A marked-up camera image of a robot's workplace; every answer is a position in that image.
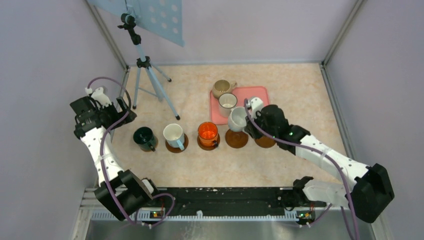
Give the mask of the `dark green mug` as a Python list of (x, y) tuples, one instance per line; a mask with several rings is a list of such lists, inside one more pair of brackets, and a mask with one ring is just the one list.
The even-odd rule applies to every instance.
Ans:
[(153, 133), (153, 130), (149, 127), (143, 126), (138, 128), (134, 134), (133, 134), (133, 141), (139, 146), (142, 142), (147, 142), (149, 140), (152, 140), (153, 138), (156, 138), (158, 141), (158, 138)]

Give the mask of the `white mug front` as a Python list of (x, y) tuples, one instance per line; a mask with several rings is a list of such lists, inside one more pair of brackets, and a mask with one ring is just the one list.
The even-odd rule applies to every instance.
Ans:
[(247, 113), (244, 107), (233, 108), (227, 119), (229, 129), (233, 132), (243, 132), (247, 126), (246, 117)]

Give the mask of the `orange glass mug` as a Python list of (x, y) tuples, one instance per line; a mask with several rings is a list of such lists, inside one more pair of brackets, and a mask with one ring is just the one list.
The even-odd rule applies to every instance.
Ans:
[(214, 123), (209, 121), (201, 123), (197, 133), (201, 146), (205, 148), (217, 148), (219, 146), (218, 127)]

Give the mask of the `light blue mug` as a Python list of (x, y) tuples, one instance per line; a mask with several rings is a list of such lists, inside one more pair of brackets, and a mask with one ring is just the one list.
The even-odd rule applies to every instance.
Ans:
[(176, 123), (171, 123), (167, 125), (162, 132), (166, 142), (172, 147), (180, 149), (181, 151), (185, 150), (185, 134), (183, 128)]

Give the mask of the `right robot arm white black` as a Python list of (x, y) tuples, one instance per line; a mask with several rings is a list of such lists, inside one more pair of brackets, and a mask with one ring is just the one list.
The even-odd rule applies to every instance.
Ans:
[(322, 182), (305, 176), (293, 183), (293, 200), (299, 206), (311, 201), (349, 208), (366, 223), (374, 223), (395, 198), (387, 169), (381, 164), (370, 166), (349, 158), (326, 146), (305, 128), (290, 124), (275, 104), (253, 108), (243, 106), (246, 132), (254, 139), (267, 137), (279, 148), (310, 161), (341, 184)]

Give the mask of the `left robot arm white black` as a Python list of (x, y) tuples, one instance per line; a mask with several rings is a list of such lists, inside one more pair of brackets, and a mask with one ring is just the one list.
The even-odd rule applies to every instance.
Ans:
[(154, 207), (160, 202), (160, 193), (149, 178), (140, 179), (129, 169), (124, 170), (114, 153), (110, 131), (132, 122), (137, 116), (117, 98), (122, 111), (116, 107), (101, 105), (90, 96), (70, 103), (75, 112), (74, 135), (88, 148), (98, 174), (96, 199), (120, 221), (144, 205)]

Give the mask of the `dark wooden coaster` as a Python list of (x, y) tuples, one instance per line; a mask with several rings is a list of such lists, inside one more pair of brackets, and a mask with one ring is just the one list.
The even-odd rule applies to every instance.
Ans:
[(235, 132), (228, 129), (225, 133), (226, 143), (234, 149), (243, 148), (249, 141), (249, 136), (244, 132)]
[(269, 138), (267, 136), (262, 136), (260, 138), (255, 139), (254, 141), (259, 147), (265, 149), (271, 148), (276, 144), (273, 138)]
[(172, 147), (167, 141), (165, 141), (165, 146), (166, 149), (174, 154), (178, 154), (178, 153), (182, 153), (183, 151), (185, 151), (187, 149), (189, 145), (189, 138), (187, 136), (187, 134), (184, 134), (184, 143), (183, 143), (183, 150), (181, 150), (179, 147)]
[(217, 135), (217, 139), (213, 141), (213, 145), (212, 145), (212, 146), (205, 146), (205, 145), (203, 145), (203, 144), (202, 144), (202, 140), (203, 140), (203, 138), (201, 138), (199, 135), (197, 136), (197, 139), (196, 139), (196, 140), (197, 140), (197, 144), (198, 144), (198, 146), (199, 146), (202, 150), (205, 150), (205, 151), (212, 151), (212, 150), (215, 150), (215, 149), (217, 149), (217, 148), (219, 147), (220, 142), (221, 142), (221, 137), (220, 137), (220, 135), (218, 134), (218, 135)]

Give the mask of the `white mug dark rim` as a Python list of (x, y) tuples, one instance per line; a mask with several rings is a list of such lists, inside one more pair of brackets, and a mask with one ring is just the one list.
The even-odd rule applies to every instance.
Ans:
[(234, 107), (237, 106), (238, 99), (233, 93), (224, 93), (218, 99), (219, 114), (227, 118)]

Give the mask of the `light wooden coaster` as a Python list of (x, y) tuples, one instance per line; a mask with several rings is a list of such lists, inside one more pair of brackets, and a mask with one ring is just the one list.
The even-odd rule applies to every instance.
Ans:
[(144, 152), (155, 152), (158, 147), (158, 140), (156, 138), (150, 139), (146, 142), (139, 144), (139, 147)]

